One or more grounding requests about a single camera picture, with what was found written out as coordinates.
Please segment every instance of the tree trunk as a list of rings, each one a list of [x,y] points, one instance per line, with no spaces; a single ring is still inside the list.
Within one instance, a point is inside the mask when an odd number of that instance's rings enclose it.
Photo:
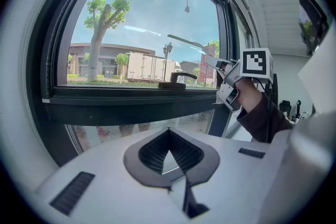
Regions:
[[[101,40],[102,38],[95,38],[95,37],[91,39],[88,82],[91,82],[92,80],[97,80],[98,59],[99,59]]]

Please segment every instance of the lamp post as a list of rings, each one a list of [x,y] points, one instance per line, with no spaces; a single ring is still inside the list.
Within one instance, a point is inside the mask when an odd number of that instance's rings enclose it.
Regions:
[[[172,49],[173,49],[173,46],[171,42],[169,42],[168,45],[166,44],[163,47],[163,53],[164,53],[164,59],[165,59],[163,81],[166,81],[167,59],[168,59],[168,54],[170,54]]]

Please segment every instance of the grass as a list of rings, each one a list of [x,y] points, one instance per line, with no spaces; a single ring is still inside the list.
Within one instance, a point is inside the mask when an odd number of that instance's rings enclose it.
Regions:
[[[142,87],[158,87],[158,83],[146,83],[146,82],[114,82],[109,80],[93,80],[91,82],[78,81],[78,80],[68,80],[68,84],[86,84],[86,85],[113,85],[113,86],[142,86]],[[204,88],[203,85],[187,85],[187,88]]]

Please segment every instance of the cable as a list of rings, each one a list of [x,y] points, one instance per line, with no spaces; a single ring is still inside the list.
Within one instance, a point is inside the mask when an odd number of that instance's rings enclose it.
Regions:
[[[267,118],[266,118],[266,143],[270,143],[270,133],[272,129],[272,121],[271,121],[271,111],[272,111],[272,99],[273,99],[273,93],[272,93],[272,87],[270,85],[269,87],[269,97],[267,100]]]
[[[253,79],[257,80],[257,81],[260,83],[260,85],[261,85],[261,87],[263,88],[263,90],[266,92],[266,90],[265,90],[264,86],[261,84],[260,80],[257,79],[257,78],[253,78]]]

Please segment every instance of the shrub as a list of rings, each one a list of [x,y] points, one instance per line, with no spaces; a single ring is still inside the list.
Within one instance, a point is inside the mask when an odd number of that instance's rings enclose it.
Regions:
[[[79,78],[79,74],[67,74],[67,78]]]

